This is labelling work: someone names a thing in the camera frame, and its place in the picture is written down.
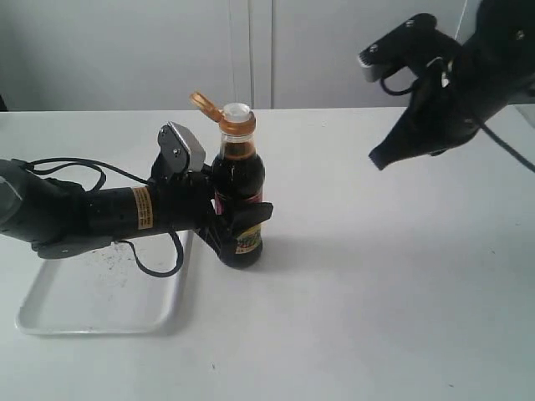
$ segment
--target dark brown liquid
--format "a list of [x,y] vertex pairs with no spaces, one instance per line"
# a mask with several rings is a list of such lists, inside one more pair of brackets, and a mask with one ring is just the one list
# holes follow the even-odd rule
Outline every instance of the dark brown liquid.
[[[241,203],[248,203],[261,190],[265,177],[264,165],[252,144],[225,144],[223,154],[212,163],[212,179],[216,191],[221,194],[222,213]],[[249,155],[239,159],[239,155]],[[262,253],[262,240],[254,250],[235,254],[222,261],[230,267],[245,268],[258,260]]]

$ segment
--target white table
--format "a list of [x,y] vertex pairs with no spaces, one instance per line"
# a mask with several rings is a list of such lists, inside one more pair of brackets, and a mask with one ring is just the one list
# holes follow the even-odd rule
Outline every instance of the white table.
[[[167,336],[21,334],[40,260],[0,238],[0,398],[535,399],[535,176],[483,134],[379,172],[367,154],[401,112],[258,111],[275,205],[262,260],[232,270],[195,240]],[[217,127],[193,111],[1,114],[0,157],[147,175],[169,119],[210,161]],[[491,127],[535,160],[514,108]]]

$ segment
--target soy sauce bottle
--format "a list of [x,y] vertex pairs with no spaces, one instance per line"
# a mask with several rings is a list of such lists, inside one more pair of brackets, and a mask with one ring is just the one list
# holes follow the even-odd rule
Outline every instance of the soy sauce bottle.
[[[212,163],[216,213],[224,215],[236,206],[262,202],[266,173],[254,146],[254,113],[242,103],[230,103],[219,110],[198,92],[190,98],[204,114],[219,124],[222,132],[221,148]],[[262,254],[260,231],[261,227],[257,225],[241,234],[237,238],[236,253],[220,256],[223,263],[235,268],[246,268],[257,261]]]

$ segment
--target plastic tray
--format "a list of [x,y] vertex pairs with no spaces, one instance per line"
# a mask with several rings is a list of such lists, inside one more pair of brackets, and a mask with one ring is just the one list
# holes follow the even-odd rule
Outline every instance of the plastic tray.
[[[17,315],[17,327],[34,335],[155,332],[173,316],[186,279],[191,233],[179,233],[184,265],[155,278],[135,264],[126,244],[57,261],[44,261]],[[152,270],[176,263],[168,235],[135,239],[138,256]]]

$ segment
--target bottle neck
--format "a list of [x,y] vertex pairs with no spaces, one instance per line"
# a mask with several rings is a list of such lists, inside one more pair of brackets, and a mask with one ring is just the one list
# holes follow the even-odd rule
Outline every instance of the bottle neck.
[[244,160],[255,155],[253,134],[229,135],[222,132],[220,156],[228,160]]

